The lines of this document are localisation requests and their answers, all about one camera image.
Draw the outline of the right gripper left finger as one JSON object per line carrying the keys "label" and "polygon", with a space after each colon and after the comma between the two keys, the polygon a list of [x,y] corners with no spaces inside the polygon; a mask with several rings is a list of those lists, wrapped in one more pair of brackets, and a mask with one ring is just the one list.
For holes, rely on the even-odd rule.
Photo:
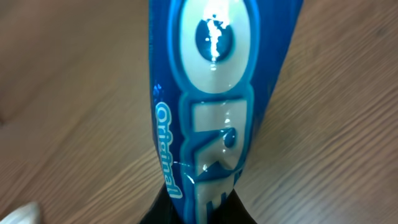
{"label": "right gripper left finger", "polygon": [[165,184],[139,224],[182,224]]}

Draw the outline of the beige wrapper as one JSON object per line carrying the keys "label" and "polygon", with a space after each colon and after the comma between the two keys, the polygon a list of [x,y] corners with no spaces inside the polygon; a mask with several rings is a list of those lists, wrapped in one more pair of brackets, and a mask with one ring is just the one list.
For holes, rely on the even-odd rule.
{"label": "beige wrapper", "polygon": [[1,224],[40,224],[40,222],[40,207],[36,202],[17,208],[1,220]]}

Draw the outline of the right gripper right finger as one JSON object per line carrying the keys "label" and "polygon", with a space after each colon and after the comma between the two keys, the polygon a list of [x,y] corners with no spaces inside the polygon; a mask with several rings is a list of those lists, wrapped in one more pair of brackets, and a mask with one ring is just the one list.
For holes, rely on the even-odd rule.
{"label": "right gripper right finger", "polygon": [[227,197],[226,201],[214,212],[216,224],[257,224],[245,209],[235,190]]}

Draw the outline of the blue snack packet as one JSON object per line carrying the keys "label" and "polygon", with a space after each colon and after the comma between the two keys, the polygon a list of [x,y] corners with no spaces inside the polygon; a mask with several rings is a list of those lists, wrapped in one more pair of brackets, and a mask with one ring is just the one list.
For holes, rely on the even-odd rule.
{"label": "blue snack packet", "polygon": [[151,0],[154,144],[182,223],[214,223],[240,178],[302,0]]}

